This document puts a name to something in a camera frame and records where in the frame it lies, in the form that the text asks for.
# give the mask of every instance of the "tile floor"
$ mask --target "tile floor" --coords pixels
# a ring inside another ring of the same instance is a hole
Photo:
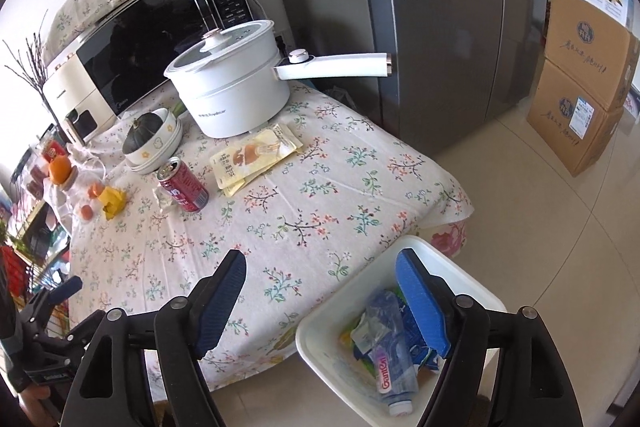
[[[590,427],[640,347],[640,126],[621,123],[597,164],[572,178],[527,109],[524,100],[436,158],[476,207],[456,261],[510,311],[539,309]],[[488,373],[481,389],[490,384]],[[298,356],[214,398],[233,427],[366,425]]]

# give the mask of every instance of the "small orange object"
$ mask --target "small orange object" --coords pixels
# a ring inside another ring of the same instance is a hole
[[[88,221],[92,217],[94,217],[94,210],[88,204],[84,204],[80,208],[80,217],[82,217],[82,219],[84,219],[85,221]]]
[[[49,179],[54,185],[62,185],[71,174],[68,156],[56,156],[49,163]]]
[[[104,190],[104,185],[102,185],[100,182],[92,183],[91,186],[89,187],[89,190],[87,191],[89,199],[95,200],[95,198],[97,198],[98,196],[100,196],[100,194],[102,194],[103,190]]]

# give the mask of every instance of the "white trash bin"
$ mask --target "white trash bin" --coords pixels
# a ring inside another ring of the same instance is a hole
[[[506,311],[500,299],[429,243],[415,235],[404,235],[302,319],[296,332],[300,356],[335,394],[375,427],[415,427],[439,376],[432,374],[424,378],[423,373],[428,375],[429,371],[421,371],[418,375],[420,390],[413,399],[414,412],[408,416],[391,417],[388,406],[378,399],[375,379],[338,339],[347,325],[360,317],[370,296],[398,285],[396,257],[403,248],[413,248],[427,270],[446,280],[455,295],[465,293],[488,310]],[[497,351],[487,351],[485,367]]]

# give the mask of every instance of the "appliance window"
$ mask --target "appliance window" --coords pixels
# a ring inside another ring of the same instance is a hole
[[[137,0],[78,49],[98,90],[120,114],[165,81],[164,69],[207,27],[194,0]]]

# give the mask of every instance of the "stack of cardboard boxes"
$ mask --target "stack of cardboard boxes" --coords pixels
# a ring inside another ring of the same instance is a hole
[[[583,0],[551,0],[545,63],[527,121],[576,176],[622,117],[640,42]]]

